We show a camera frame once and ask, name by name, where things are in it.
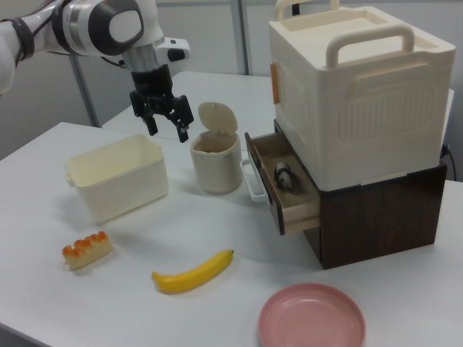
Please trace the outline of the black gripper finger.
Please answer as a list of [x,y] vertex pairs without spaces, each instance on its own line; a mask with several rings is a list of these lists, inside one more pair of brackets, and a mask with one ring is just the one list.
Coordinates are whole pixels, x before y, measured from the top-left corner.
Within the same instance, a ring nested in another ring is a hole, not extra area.
[[147,113],[143,116],[143,121],[148,128],[148,133],[150,136],[153,136],[158,133],[158,127],[156,124],[156,120],[154,118],[154,115],[151,113]]
[[192,123],[192,112],[190,108],[182,108],[174,112],[174,125],[177,128],[177,134],[181,143],[189,139],[187,133],[189,125]]

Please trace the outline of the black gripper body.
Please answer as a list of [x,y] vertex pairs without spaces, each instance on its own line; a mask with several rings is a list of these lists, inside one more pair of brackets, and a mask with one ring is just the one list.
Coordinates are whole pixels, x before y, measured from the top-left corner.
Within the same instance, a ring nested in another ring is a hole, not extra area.
[[136,116],[145,118],[159,114],[169,118],[191,118],[187,98],[184,95],[174,97],[172,93],[173,82],[167,65],[131,75],[135,90],[129,96]]

